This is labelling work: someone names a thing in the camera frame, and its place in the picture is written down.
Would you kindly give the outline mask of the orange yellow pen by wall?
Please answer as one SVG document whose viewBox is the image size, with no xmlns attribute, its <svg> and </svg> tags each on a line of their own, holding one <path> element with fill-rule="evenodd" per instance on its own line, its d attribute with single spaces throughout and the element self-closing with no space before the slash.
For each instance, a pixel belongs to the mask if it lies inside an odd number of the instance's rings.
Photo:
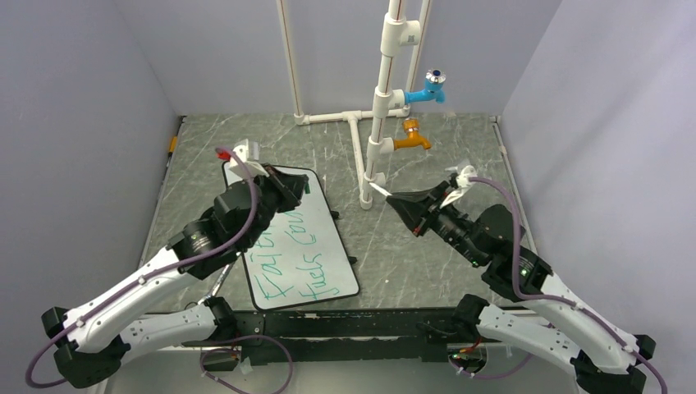
<svg viewBox="0 0 696 394">
<path fill-rule="evenodd" d="M 177 136 L 175 135 L 170 139 L 169 145 L 167 147 L 167 156 L 169 158 L 173 155 L 173 153 L 176 149 L 176 144 L 177 144 Z"/>
</svg>

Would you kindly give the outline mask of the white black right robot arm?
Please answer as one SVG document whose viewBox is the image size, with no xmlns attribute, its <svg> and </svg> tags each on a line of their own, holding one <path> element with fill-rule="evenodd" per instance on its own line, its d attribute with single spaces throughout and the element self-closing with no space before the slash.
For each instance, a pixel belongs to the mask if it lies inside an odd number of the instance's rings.
<svg viewBox="0 0 696 394">
<path fill-rule="evenodd" d="M 454 206 L 463 181 L 443 181 L 428 190 L 388 192 L 387 204 L 415 236 L 436 234 L 475 267 L 497 295 L 545 319 L 536 324 L 504 312 L 476 295 L 462 297 L 451 316 L 457 337 L 480 337 L 517 347 L 575 378 L 587 393 L 640 393 L 658 371 L 651 364 L 656 343 L 626 332 L 585 304 L 541 257 L 522 246 L 524 229 L 514 196 L 497 182 L 505 204 L 478 218 Z"/>
</svg>

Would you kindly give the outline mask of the white green whiteboard marker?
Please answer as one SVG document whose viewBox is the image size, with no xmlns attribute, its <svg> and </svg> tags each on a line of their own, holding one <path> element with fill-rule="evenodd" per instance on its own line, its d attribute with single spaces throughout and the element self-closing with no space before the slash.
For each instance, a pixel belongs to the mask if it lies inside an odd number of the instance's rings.
<svg viewBox="0 0 696 394">
<path fill-rule="evenodd" d="M 378 185 L 374 182 L 370 182 L 369 185 L 372 187 L 372 189 L 374 191 L 378 192 L 379 194 L 381 194 L 384 197 L 389 197 L 392 195 L 391 192 L 389 192 L 388 190 L 384 189 L 383 187 L 381 187 L 380 185 Z"/>
</svg>

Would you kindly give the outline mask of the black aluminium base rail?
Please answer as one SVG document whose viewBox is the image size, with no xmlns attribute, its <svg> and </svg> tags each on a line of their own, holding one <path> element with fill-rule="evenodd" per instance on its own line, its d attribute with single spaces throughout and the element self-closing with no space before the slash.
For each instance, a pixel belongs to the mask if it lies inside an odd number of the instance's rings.
<svg viewBox="0 0 696 394">
<path fill-rule="evenodd" d="M 417 359 L 444 362 L 476 342 L 456 328 L 454 308 L 236 311 L 236 328 L 188 346 L 225 346 L 237 339 L 253 365 L 295 362 Z"/>
</svg>

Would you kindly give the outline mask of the orange plastic faucet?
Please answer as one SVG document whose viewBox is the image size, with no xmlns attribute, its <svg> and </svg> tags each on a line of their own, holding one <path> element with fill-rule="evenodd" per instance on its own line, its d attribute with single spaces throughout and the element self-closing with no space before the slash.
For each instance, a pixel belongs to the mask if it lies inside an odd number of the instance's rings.
<svg viewBox="0 0 696 394">
<path fill-rule="evenodd" d="M 409 149 L 421 147 L 424 150 L 432 148 L 430 141 L 420 134 L 419 120 L 412 117 L 407 117 L 402 122 L 402 130 L 405 132 L 405 138 L 402 140 L 393 140 L 393 149 Z"/>
</svg>

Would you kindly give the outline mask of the blue plastic faucet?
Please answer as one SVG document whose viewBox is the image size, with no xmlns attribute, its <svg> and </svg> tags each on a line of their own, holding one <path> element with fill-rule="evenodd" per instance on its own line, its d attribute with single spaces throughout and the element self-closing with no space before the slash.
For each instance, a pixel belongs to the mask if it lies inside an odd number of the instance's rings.
<svg viewBox="0 0 696 394">
<path fill-rule="evenodd" d="M 435 101 L 445 103 L 446 94 L 443 85 L 446 75 L 440 69 L 430 69 L 424 77 L 424 88 L 419 91 L 404 92 L 405 104 Z"/>
</svg>

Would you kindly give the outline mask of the black framed whiteboard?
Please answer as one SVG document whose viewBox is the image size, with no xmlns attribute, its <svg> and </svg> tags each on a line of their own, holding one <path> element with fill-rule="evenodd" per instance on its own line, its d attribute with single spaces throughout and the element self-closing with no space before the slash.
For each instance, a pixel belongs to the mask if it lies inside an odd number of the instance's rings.
<svg viewBox="0 0 696 394">
<path fill-rule="evenodd" d="M 271 311 L 357 296 L 360 285 L 318 174 L 301 167 L 308 190 L 298 208 L 274 216 L 219 291 L 233 309 Z"/>
</svg>

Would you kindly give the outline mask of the silver open end wrench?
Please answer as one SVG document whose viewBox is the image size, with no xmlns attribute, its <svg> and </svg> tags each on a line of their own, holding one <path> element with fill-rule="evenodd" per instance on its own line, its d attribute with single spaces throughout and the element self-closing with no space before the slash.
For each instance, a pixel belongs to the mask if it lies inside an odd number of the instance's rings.
<svg viewBox="0 0 696 394">
<path fill-rule="evenodd" d="M 211 298 L 213 298 L 213 297 L 216 297 L 216 296 L 218 295 L 219 291 L 220 291 L 221 288 L 222 288 L 222 285 L 224 284 L 224 282 L 225 282 L 226 279 L 228 278 L 229 274 L 231 273 L 231 270 L 234 268 L 234 265 L 236 264 L 236 261 L 239 259 L 240 256 L 241 256 L 241 253 L 238 253 L 238 254 L 236 255 L 236 259 L 235 259 L 233 262 L 227 264 L 226 266 L 224 266 L 224 267 L 222 268 L 222 270 L 220 271 L 219 275 L 217 276 L 217 278 L 216 278 L 215 281 L 213 282 L 213 285 L 212 285 L 212 286 L 209 288 L 209 290 L 196 302 L 197 305 L 201 305 L 201 304 L 203 304 L 206 300 L 211 299 Z"/>
</svg>

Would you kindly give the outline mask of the white pvc pipe frame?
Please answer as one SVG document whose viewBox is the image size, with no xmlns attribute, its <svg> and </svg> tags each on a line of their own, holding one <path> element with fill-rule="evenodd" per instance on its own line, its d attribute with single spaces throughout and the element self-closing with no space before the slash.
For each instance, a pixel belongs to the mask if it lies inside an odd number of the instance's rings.
<svg viewBox="0 0 696 394">
<path fill-rule="evenodd" d="M 418 73 L 433 2 L 340 1 L 336 7 L 350 13 L 348 21 L 357 21 L 358 11 L 365 11 L 367 20 L 313 40 L 310 30 L 299 26 L 303 19 L 298 7 L 288 1 L 274 3 L 289 85 L 285 97 L 297 126 L 348 125 L 357 201 L 369 210 L 370 183 L 387 179 L 380 166 L 386 157 L 387 121 L 412 111 L 397 92 L 422 87 Z M 297 39 L 307 39 L 307 44 Z M 312 43 L 319 48 L 309 49 Z"/>
</svg>

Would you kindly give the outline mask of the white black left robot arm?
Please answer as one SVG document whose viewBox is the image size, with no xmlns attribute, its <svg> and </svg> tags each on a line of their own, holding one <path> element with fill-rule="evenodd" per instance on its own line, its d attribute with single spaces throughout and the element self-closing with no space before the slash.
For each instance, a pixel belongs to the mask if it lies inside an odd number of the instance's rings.
<svg viewBox="0 0 696 394">
<path fill-rule="evenodd" d="M 237 181 L 185 225 L 138 271 L 74 309 L 43 313 L 44 330 L 64 382 L 86 388 L 142 355 L 187 342 L 228 343 L 238 332 L 230 305 L 212 296 L 181 312 L 149 317 L 153 305 L 234 264 L 279 213 L 297 208 L 309 188 L 305 175 L 264 165 Z"/>
</svg>

